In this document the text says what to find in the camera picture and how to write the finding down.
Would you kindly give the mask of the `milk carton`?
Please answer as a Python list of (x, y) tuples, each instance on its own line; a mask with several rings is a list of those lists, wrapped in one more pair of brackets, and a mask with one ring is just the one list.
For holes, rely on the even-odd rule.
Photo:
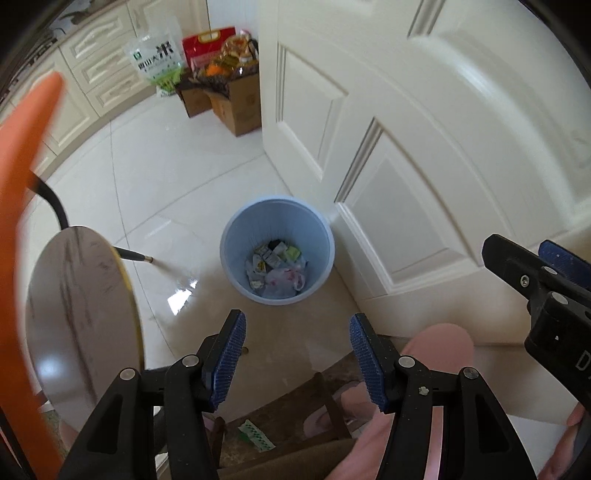
[(266, 275), (274, 269), (287, 268), (287, 262), (270, 250), (269, 246), (260, 245), (253, 250), (252, 267), (257, 274)]

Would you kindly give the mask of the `red gift box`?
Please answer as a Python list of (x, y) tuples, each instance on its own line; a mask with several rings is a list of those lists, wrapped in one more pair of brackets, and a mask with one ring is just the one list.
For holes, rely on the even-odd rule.
[(206, 66), (221, 52), (225, 41), (235, 33), (235, 27), (225, 27), (183, 38), (182, 48), (189, 69), (197, 72)]

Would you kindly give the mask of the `white pink plastic bag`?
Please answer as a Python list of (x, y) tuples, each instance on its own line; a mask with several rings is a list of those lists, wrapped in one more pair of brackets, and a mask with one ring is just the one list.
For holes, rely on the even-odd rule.
[(293, 268), (273, 269), (266, 274), (263, 298), (287, 299), (304, 290), (305, 276), (301, 270)]

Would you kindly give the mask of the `green white snack wrapper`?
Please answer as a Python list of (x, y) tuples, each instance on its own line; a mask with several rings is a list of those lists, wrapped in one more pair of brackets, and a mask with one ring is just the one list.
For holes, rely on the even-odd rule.
[(260, 453), (273, 451), (276, 447), (276, 445), (267, 438), (266, 434), (257, 428), (249, 419), (246, 419), (245, 422), (238, 427), (238, 431), (242, 433), (242, 435), (249, 440)]

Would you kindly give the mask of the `white door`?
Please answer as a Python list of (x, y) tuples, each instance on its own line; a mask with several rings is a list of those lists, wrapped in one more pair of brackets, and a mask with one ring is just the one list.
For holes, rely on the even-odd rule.
[(590, 89), (553, 33), (518, 1), (263, 1), (259, 48), (264, 149), (375, 327), (521, 342), (484, 240), (590, 227)]

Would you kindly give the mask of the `blue trash bin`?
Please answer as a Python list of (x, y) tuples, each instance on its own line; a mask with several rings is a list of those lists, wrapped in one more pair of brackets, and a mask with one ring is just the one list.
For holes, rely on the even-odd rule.
[[(287, 262), (287, 268), (301, 270), (304, 290), (287, 299), (263, 298), (266, 275), (254, 272), (252, 253), (269, 246)], [(257, 303), (290, 305), (310, 297), (325, 284), (335, 260), (335, 239), (328, 222), (314, 208), (287, 196), (259, 199), (233, 216), (221, 236), (221, 265), (236, 290)]]

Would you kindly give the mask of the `cardboard box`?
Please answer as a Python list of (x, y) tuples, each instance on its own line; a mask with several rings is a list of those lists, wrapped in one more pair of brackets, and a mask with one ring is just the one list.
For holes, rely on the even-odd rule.
[(212, 110), (235, 137), (262, 127), (259, 74), (232, 80), (226, 87), (228, 92), (219, 93), (186, 77), (175, 90), (189, 118)]

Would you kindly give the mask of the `white rice bag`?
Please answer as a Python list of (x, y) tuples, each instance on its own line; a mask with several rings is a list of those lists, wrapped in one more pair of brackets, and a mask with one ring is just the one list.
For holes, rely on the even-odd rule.
[(155, 19), (139, 37), (124, 47), (132, 66), (163, 95), (173, 95), (187, 68), (182, 32), (173, 16)]

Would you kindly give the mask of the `round marble stool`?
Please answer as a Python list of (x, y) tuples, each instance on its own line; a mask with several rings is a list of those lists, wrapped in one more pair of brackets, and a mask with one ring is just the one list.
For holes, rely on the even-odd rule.
[(25, 304), (26, 343), (42, 392), (80, 430), (115, 376), (144, 368), (127, 271), (94, 230), (72, 226), (44, 247)]

